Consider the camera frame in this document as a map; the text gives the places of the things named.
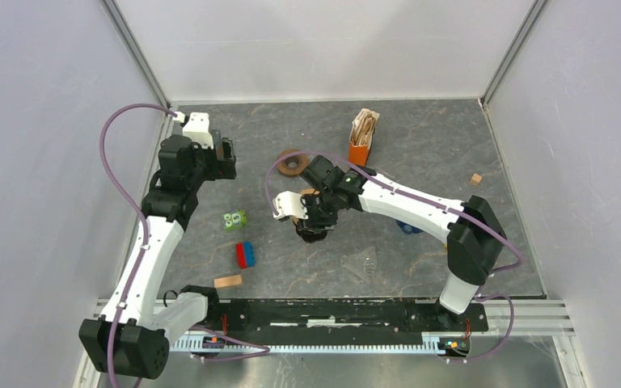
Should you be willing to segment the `light wooden ring holder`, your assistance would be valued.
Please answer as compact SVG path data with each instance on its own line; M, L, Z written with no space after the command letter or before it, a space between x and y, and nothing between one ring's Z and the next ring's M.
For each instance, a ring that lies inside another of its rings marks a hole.
M301 205L305 205L303 197L304 196L318 195L319 191L315 190L313 188L306 188L306 189L301 190L298 194L301 196L300 197ZM298 224L298 221L299 221L299 219L297 217L292 217L292 222L294 223L295 226Z

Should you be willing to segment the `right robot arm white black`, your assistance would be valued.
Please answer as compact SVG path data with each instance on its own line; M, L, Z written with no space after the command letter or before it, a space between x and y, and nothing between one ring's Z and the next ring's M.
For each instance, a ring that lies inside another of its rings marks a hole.
M307 242L334 230L345 210L388 217L440 241L446 249L448 276L434 309L437 324L454 330L467 320L468 306L495 272L509 246L491 205L479 196L454 200L433 196L387 179L368 167L344 170L318 155L302 171L310 192L284 192L273 203L277 218L295 220Z

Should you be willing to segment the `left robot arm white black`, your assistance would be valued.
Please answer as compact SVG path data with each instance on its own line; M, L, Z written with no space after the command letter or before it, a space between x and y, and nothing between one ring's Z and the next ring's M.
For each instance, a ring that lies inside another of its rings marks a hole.
M194 325L216 327L222 318L213 287L187 285L175 301L155 312L167 265L198 206L206 181L234 179L231 139L206 145L183 135L162 141L159 169L138 209L139 236L108 304L98 318L86 318L78 332L101 373L155 379L165 369L171 346Z

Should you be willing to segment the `clear glass dripper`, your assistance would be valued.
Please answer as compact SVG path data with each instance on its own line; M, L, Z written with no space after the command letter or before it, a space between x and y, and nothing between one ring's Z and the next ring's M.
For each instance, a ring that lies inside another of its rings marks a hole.
M361 281L371 282L378 266L377 250L375 247L367 247L362 251L346 255L341 259L341 265Z

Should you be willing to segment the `blue ribbed cone dripper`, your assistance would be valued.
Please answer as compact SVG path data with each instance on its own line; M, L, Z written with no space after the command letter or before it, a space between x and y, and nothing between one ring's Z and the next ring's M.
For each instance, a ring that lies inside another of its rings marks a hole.
M410 225L410 224L408 224L406 222L403 222L403 221L400 221L400 220L396 220L395 222L396 222L397 226L403 231L404 234L408 234L408 235L410 235L410 234L420 234L420 233L423 232L423 230L421 230L421 229L419 229L419 228L417 228L415 226L412 226L412 225Z

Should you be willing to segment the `green owl toy block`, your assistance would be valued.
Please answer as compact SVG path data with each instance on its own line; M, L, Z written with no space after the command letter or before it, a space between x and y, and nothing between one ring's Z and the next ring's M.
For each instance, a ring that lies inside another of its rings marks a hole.
M229 213L222 214L222 222L224 230L235 230L242 228L247 224L247 215L244 210L234 210Z

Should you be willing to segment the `red blue lego brick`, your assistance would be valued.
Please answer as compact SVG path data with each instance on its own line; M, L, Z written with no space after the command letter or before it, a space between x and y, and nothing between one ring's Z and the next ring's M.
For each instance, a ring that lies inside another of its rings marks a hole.
M240 269L253 268L256 257L253 245L250 242L241 242L236 245L236 259Z

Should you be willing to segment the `brown paper filters stack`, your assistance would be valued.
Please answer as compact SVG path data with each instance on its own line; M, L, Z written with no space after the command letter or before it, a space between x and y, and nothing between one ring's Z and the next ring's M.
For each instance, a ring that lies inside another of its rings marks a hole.
M362 108L352 121L349 135L351 146L370 146L380 114L368 108Z

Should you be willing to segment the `long wooden block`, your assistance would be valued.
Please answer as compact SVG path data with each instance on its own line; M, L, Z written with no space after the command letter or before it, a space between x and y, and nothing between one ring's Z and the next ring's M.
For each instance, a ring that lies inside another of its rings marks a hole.
M219 277L213 280L213 287L216 289L236 287L242 284L243 277L241 274Z

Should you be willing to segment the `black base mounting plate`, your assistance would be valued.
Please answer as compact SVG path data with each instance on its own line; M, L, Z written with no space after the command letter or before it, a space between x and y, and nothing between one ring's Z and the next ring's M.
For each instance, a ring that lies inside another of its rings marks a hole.
M222 299L200 325L266 346L411 345L424 333L489 329L479 303L456 315L433 299L412 297Z

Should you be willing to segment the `small wooden cube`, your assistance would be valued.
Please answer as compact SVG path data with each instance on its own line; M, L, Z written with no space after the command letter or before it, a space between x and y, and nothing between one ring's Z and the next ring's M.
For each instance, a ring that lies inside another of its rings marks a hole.
M482 180L483 180L483 176L482 176L482 175L480 175L480 174L475 173L475 174L473 174L473 175L472 175L472 177L470 178L470 184L471 184L472 186L477 187L477 186L479 186L479 185L481 184Z

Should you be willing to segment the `aluminium frame rail front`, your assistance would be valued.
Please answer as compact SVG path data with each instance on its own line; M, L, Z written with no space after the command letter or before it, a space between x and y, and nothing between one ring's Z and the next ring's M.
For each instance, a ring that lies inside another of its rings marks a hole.
M476 337L496 339L483 358L514 337L549 337L567 385L588 384L565 304L543 299L488 298L459 317L418 298L223 299L209 312L207 330L185 332L171 341L171 351L422 354L466 364L464 350Z

